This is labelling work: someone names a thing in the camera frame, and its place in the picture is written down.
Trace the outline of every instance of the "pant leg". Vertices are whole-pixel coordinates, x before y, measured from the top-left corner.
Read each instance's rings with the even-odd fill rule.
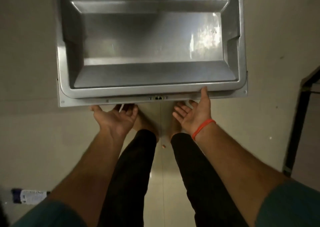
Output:
[[[191,136],[178,133],[171,144],[197,227],[247,227],[220,177]]]
[[[156,144],[154,133],[140,130],[123,151],[113,172],[98,226],[143,226],[144,196]]]

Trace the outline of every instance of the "person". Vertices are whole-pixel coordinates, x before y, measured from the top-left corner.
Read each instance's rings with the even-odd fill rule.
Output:
[[[319,192],[262,163],[222,130],[211,119],[206,88],[190,104],[174,108],[169,136],[197,227],[320,226]],[[120,107],[91,107],[100,131],[88,150],[13,226],[143,226],[159,133],[138,106]],[[119,157],[132,128],[137,133]]]

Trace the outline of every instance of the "forearm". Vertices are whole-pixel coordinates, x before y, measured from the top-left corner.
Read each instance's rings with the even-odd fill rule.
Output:
[[[242,148],[216,124],[206,126],[196,141],[247,223],[254,226],[266,196],[287,178]]]
[[[89,227],[95,227],[122,144],[123,139],[112,136],[110,131],[100,131],[49,199],[69,205]]]

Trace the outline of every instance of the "person's left arm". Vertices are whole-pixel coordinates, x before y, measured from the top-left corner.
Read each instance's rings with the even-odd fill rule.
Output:
[[[138,115],[136,105],[120,108],[91,107],[99,133],[71,173],[14,226],[97,226],[123,142]]]

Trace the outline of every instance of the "dishwasher door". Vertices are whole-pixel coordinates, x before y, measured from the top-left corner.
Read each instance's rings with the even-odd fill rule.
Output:
[[[60,106],[247,95],[242,0],[55,0]]]

